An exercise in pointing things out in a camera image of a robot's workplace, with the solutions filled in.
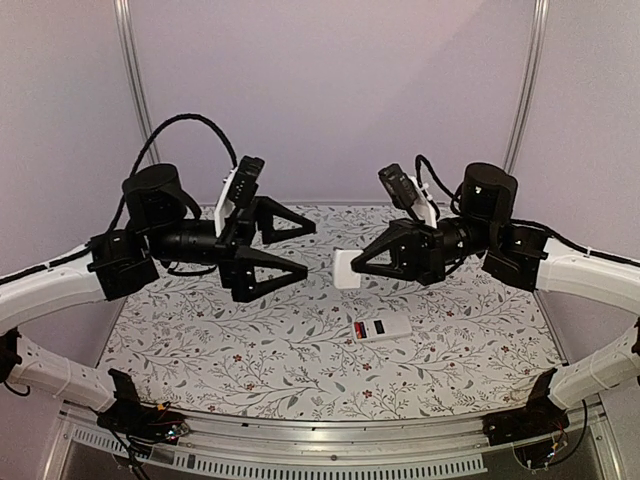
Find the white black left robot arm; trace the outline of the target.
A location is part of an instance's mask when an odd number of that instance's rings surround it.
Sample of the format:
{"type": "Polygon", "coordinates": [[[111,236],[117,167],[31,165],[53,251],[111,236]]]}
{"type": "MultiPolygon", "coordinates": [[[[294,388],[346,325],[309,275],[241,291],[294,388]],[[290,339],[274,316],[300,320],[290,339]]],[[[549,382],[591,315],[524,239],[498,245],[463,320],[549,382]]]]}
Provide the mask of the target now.
{"type": "Polygon", "coordinates": [[[245,157],[226,179],[214,217],[181,185],[172,164],[146,167],[122,185],[129,220],[122,229],[91,238],[66,255],[1,281],[1,379],[40,389],[111,419],[128,434],[148,426],[131,377],[86,367],[47,351],[19,331],[21,325],[84,304],[139,292],[173,263],[217,272],[237,303],[249,303],[306,279],[306,266],[252,248],[259,235],[274,244],[315,233],[313,221],[257,193],[264,166],[245,157]]]}

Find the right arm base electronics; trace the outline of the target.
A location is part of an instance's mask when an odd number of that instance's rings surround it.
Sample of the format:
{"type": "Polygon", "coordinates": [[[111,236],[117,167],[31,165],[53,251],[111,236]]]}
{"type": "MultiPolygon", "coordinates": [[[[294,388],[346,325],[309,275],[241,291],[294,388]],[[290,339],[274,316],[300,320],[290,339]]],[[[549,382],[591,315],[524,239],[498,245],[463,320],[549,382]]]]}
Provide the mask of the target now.
{"type": "Polygon", "coordinates": [[[565,409],[550,399],[550,384],[557,368],[520,382],[509,393],[511,409],[482,417],[482,431],[491,446],[562,433],[569,426],[565,409]]]}

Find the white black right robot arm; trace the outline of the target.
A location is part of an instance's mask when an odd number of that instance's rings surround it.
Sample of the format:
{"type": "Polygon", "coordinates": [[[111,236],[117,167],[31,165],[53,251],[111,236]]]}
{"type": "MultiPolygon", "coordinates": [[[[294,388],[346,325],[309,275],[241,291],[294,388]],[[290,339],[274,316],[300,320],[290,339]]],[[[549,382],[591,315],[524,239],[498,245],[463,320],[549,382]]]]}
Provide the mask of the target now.
{"type": "Polygon", "coordinates": [[[637,314],[639,263],[568,240],[535,221],[513,218],[517,180],[489,163],[471,163],[450,194],[452,216],[439,218],[419,176],[399,165],[380,170],[393,205],[407,218],[388,228],[336,269],[417,282],[440,283],[473,255],[506,286],[582,297],[637,314]]]}

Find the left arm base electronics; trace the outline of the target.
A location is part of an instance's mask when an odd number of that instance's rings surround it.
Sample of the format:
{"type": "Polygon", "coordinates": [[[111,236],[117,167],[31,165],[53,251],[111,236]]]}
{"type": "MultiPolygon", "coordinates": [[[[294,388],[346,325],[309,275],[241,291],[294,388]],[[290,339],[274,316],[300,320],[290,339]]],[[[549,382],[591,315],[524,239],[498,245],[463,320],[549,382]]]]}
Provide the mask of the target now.
{"type": "Polygon", "coordinates": [[[131,377],[115,369],[108,375],[114,381],[114,403],[97,412],[97,424],[133,442],[133,449],[147,454],[156,444],[176,445],[190,433],[186,417],[164,402],[148,406],[141,402],[131,377]]]}

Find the white red remote control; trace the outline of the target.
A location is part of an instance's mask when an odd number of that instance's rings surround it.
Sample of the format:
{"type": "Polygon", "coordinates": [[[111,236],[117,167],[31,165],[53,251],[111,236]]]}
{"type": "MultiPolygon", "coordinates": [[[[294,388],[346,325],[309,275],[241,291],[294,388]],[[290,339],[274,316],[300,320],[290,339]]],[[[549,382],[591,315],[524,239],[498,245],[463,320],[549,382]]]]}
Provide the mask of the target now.
{"type": "Polygon", "coordinates": [[[412,334],[409,318],[403,315],[387,317],[371,317],[355,320],[350,326],[350,333],[355,342],[377,342],[408,337],[412,334]],[[354,324],[362,322],[365,339],[357,339],[354,324]]]}

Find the white battery cover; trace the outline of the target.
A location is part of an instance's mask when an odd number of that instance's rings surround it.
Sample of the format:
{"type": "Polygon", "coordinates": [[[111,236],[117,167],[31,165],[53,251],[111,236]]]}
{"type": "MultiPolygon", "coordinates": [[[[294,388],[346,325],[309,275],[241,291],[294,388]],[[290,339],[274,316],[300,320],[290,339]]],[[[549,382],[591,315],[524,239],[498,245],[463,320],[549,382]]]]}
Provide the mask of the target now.
{"type": "Polygon", "coordinates": [[[336,249],[333,252],[332,276],[335,288],[351,290],[361,286],[361,274],[353,270],[351,262],[362,253],[359,249],[336,249]]]}

